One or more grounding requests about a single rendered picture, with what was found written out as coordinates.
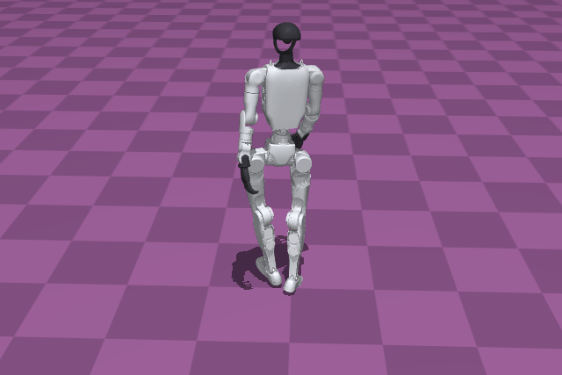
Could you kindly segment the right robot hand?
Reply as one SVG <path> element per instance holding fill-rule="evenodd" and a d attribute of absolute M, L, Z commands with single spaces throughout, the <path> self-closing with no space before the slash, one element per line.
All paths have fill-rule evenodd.
<path fill-rule="evenodd" d="M 306 140 L 308 135 L 309 135 L 309 133 L 304 135 L 304 137 L 301 139 L 297 132 L 295 134 L 291 134 L 292 140 L 295 143 L 295 147 L 301 149 L 302 145 L 303 145 L 303 141 Z"/>

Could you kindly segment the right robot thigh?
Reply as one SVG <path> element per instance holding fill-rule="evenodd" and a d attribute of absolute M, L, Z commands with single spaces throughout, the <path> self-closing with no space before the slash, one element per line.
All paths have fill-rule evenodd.
<path fill-rule="evenodd" d="M 287 213 L 286 224 L 291 230 L 298 231 L 299 215 L 306 215 L 309 187 L 311 183 L 310 169 L 312 160 L 303 149 L 296 148 L 294 163 L 290 165 L 292 187 L 292 210 Z"/>

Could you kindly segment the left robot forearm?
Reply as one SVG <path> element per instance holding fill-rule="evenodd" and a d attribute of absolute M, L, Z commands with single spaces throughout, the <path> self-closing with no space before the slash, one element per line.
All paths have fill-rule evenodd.
<path fill-rule="evenodd" d="M 251 160 L 250 151 L 252 147 L 252 135 L 254 133 L 254 128 L 250 126 L 245 126 L 245 111 L 241 111 L 240 113 L 240 126 L 239 126 L 239 144 L 238 150 L 239 153 L 237 155 L 237 161 L 241 164 L 241 157 L 243 155 L 249 156 L 249 161 Z"/>

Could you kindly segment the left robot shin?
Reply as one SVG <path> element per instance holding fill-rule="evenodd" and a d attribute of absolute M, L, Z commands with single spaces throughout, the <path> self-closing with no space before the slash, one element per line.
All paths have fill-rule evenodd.
<path fill-rule="evenodd" d="M 272 224 L 263 225 L 263 216 L 258 210 L 253 212 L 253 225 L 256 232 L 257 242 L 263 251 L 263 257 L 266 263 L 266 270 L 272 273 L 277 270 L 274 248 L 275 248 L 275 232 Z"/>

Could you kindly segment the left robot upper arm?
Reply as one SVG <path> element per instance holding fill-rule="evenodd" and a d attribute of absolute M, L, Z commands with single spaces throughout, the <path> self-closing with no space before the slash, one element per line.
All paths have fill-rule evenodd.
<path fill-rule="evenodd" d="M 259 98 L 259 85 L 263 84 L 267 68 L 251 69 L 245 75 L 244 107 L 245 125 L 253 126 L 258 121 L 256 107 Z"/>

